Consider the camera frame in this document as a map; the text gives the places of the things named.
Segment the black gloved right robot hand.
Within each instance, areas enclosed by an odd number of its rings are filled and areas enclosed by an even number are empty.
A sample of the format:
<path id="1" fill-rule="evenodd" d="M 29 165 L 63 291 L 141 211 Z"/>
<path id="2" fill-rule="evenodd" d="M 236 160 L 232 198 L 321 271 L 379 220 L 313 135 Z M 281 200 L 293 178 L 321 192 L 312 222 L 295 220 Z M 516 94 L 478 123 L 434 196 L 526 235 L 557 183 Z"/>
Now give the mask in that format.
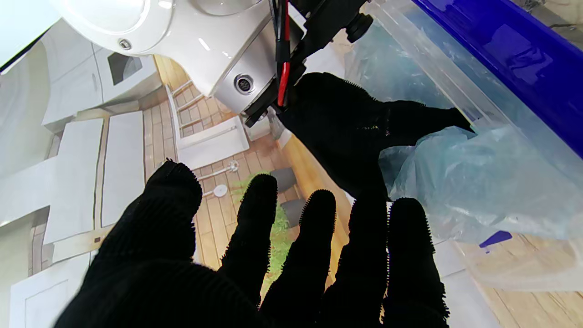
<path id="1" fill-rule="evenodd" d="M 366 190 L 387 193 L 378 164 L 384 149 L 413 146 L 451 126 L 471 131 L 457 108 L 432 108 L 409 100 L 382 102 L 327 72 L 306 73 L 290 96 L 289 108 L 279 120 L 354 198 Z"/>

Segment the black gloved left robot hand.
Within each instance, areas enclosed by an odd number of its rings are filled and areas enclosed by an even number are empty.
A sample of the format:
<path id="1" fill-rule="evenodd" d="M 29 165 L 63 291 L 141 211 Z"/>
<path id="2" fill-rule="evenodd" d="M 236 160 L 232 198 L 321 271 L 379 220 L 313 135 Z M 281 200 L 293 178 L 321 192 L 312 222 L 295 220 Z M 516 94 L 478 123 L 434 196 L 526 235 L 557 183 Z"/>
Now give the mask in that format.
<path id="1" fill-rule="evenodd" d="M 166 160 L 102 242 L 56 328 L 447 328 L 450 312 L 424 209 L 403 198 L 387 210 L 358 196 L 335 281 L 326 286 L 335 196 L 317 190 L 265 297 L 276 179 L 246 189 L 217 270 L 196 264 L 192 222 L 202 188 L 185 164 Z"/>

